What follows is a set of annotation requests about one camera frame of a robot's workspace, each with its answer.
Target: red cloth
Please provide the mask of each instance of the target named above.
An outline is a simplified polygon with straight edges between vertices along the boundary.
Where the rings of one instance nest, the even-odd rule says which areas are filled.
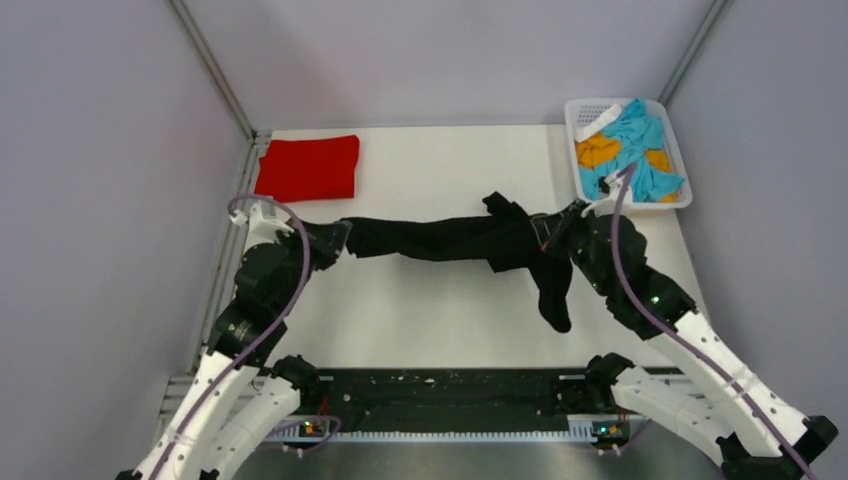
[[[359,161],[356,135],[322,140],[274,140],[259,159],[253,190],[278,202],[353,198]]]

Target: white wall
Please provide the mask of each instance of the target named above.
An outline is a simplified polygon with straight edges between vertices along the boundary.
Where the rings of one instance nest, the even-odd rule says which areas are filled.
[[[671,105],[694,201],[680,221],[716,329],[848,458],[848,3],[736,2]]]
[[[258,128],[562,123],[660,94],[710,0],[188,0]]]
[[[0,478],[141,459],[244,148],[164,1],[0,6]]]

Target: gray floor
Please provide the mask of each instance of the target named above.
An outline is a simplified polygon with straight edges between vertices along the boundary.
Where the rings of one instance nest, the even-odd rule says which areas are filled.
[[[254,454],[236,480],[718,480],[698,450],[658,426],[622,457],[570,444],[331,444],[298,460]]]

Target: metal corner beam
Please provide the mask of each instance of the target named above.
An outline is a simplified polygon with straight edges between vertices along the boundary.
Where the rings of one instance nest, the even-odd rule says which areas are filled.
[[[238,124],[239,129],[248,141],[253,141],[256,136],[256,129],[253,128],[253,124],[251,124],[250,120],[247,118],[247,114],[244,112],[244,108],[242,108],[241,103],[239,103],[238,97],[236,97],[232,87],[230,87],[229,82],[227,82],[224,72],[221,70],[220,65],[218,65],[215,55],[212,54],[209,44],[203,37],[203,33],[197,26],[197,22],[195,22],[194,17],[185,4],[185,1],[166,0],[166,2],[171,7],[171,11],[173,12],[174,17],[176,17],[177,23],[179,23],[183,32],[186,34],[189,43],[200,59],[200,63],[203,65],[206,73],[209,74],[212,83],[215,85],[218,94],[221,95],[221,99],[224,100],[224,103],[230,110],[230,114]]]
[[[710,9],[704,16],[704,20],[701,21],[701,25],[698,26],[695,36],[692,37],[692,41],[689,42],[689,46],[686,47],[686,51],[683,53],[680,61],[677,62],[677,66],[674,68],[671,78],[668,79],[668,82],[663,88],[658,99],[660,103],[668,106],[674,98],[674,95],[677,93],[677,89],[680,88],[680,84],[683,82],[683,79],[686,78],[689,70],[691,70],[692,66],[695,64],[695,60],[698,58],[698,54],[701,53],[701,50],[709,39],[710,34],[715,30],[719,20],[721,20],[727,12],[727,8],[730,7],[732,3],[733,0],[714,0],[713,4],[710,5]]]

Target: wire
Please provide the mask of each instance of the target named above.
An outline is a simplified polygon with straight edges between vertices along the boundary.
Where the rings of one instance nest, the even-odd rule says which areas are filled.
[[[303,425],[307,422],[315,423],[315,422],[320,422],[320,421],[335,423],[335,428],[327,436],[322,438],[320,442],[318,442],[315,445],[307,448],[306,450],[303,450],[303,455],[313,453],[313,452],[320,450],[320,449],[324,448],[325,446],[327,446],[327,443],[330,441],[330,439],[333,438],[337,433],[339,433],[339,430],[342,429],[342,419],[341,418],[336,417],[334,415],[315,415],[315,416],[312,416],[312,417],[304,418],[303,420],[299,420],[297,422],[293,422],[293,423],[283,425],[282,427],[279,427],[279,428],[275,428],[275,429],[271,430],[270,433],[268,433],[268,436],[271,437],[271,436],[274,436],[278,433],[285,432],[286,430],[290,430],[292,428],[296,428],[296,427],[299,428],[301,425]],[[276,450],[277,448],[278,447],[277,447],[276,442],[265,442],[265,443],[260,444],[259,447],[257,447],[256,450],[254,450],[254,451],[261,452],[261,451],[265,451],[265,450]]]
[[[633,291],[633,288],[627,282],[627,276],[624,274],[624,267],[621,263],[621,251],[619,250],[619,226],[621,223],[621,209],[624,205],[624,196],[627,192],[627,189],[630,187],[630,182],[633,180],[633,172],[635,170],[636,164],[631,163],[627,167],[624,168],[624,182],[621,188],[621,193],[618,195],[618,198],[615,201],[615,210],[613,211],[612,217],[612,260],[615,265],[615,273],[618,275],[618,280],[621,282],[621,287],[624,289],[624,293],[627,294],[627,297],[633,303],[633,306],[639,310],[645,318],[648,319],[655,327],[657,327],[661,332],[671,337],[672,340],[680,344],[683,348],[689,351],[695,358],[701,360],[708,367],[710,367],[718,376],[722,378],[725,382],[727,382],[730,386],[733,387],[736,392],[742,396],[742,400],[751,407],[751,410],[757,415],[757,418],[763,422],[766,429],[774,435],[774,438],[777,439],[780,446],[783,447],[783,450],[789,454],[793,461],[798,465],[804,475],[807,476],[809,480],[818,480],[813,471],[810,469],[810,466],[801,458],[801,455],[797,450],[789,443],[789,440],[786,439],[785,436],[780,432],[780,430],[775,426],[774,422],[772,422],[763,409],[757,405],[757,402],[751,398],[750,395],[745,391],[745,389],[739,385],[738,382],[731,376],[727,371],[721,368],[721,365],[716,363],[715,360],[698,350],[697,347],[686,341],[683,337],[677,334],[673,329],[660,321],[657,317],[655,317],[643,304],[639,301],[639,297],[636,296],[636,293]]]
[[[274,323],[269,325],[268,328],[266,328],[265,331],[262,332],[262,334],[260,334],[258,337],[256,337],[256,340],[254,340],[253,343],[248,345],[247,348],[244,349],[244,351],[242,351],[240,354],[238,354],[238,356],[236,356],[236,358],[233,359],[233,361],[230,362],[230,364],[227,365],[227,367],[224,368],[224,370],[221,371],[221,373],[219,373],[218,376],[215,377],[214,380],[212,380],[212,383],[209,384],[206,387],[206,389],[203,391],[203,393],[200,394],[200,396],[194,402],[194,405],[192,405],[191,408],[189,408],[188,412],[186,413],[185,418],[183,418],[183,420],[177,426],[176,434],[175,434],[176,437],[179,437],[185,431],[186,427],[188,427],[188,424],[191,423],[191,420],[197,414],[198,410],[200,410],[200,407],[203,405],[203,402],[205,402],[206,399],[209,398],[209,395],[212,394],[212,392],[224,380],[224,378],[227,375],[229,375],[230,372],[235,370],[236,367],[241,365],[247,359],[247,357],[251,353],[253,353],[254,350],[259,348],[259,345],[261,345],[262,342],[264,342],[271,335],[271,333],[274,330],[276,330],[277,327],[279,327],[283,323],[283,320],[285,320],[285,318],[288,316],[289,313],[291,313],[292,309],[294,308],[294,304],[297,302],[297,299],[300,297],[300,294],[303,292],[303,287],[306,285],[306,280],[309,278],[309,268],[310,268],[309,267],[309,265],[310,265],[310,263],[309,263],[310,262],[310,258],[309,258],[309,235],[306,232],[306,227],[303,225],[303,222],[294,213],[294,211],[292,211],[291,208],[283,205],[282,203],[280,203],[280,202],[278,202],[278,201],[276,201],[276,200],[274,200],[270,197],[266,197],[266,196],[263,196],[263,195],[257,195],[255,193],[243,193],[243,194],[240,194],[240,195],[236,195],[227,204],[227,211],[231,216],[236,215],[236,213],[237,213],[236,204],[241,200],[259,200],[259,201],[267,202],[267,203],[283,210],[284,212],[286,212],[286,214],[288,214],[291,217],[292,221],[294,222],[295,228],[297,229],[298,233],[300,234],[301,243],[303,244],[303,268],[301,268],[301,271],[300,271],[300,279],[297,282],[297,287],[295,288],[294,293],[292,294],[291,298],[289,299],[289,303],[286,305],[286,308],[284,308],[283,311],[280,313],[280,316],[278,316],[277,319],[274,320]],[[149,480],[156,480],[156,478],[159,476],[159,473],[162,471],[162,468],[165,466],[165,462],[168,460],[168,457],[171,455],[171,452],[174,451],[174,445],[175,445],[174,440],[171,440],[168,443],[168,445],[165,447],[165,449],[162,451],[162,454],[159,456],[159,460],[156,461],[156,464],[153,466],[153,470],[151,470],[151,472],[150,472],[150,479]]]

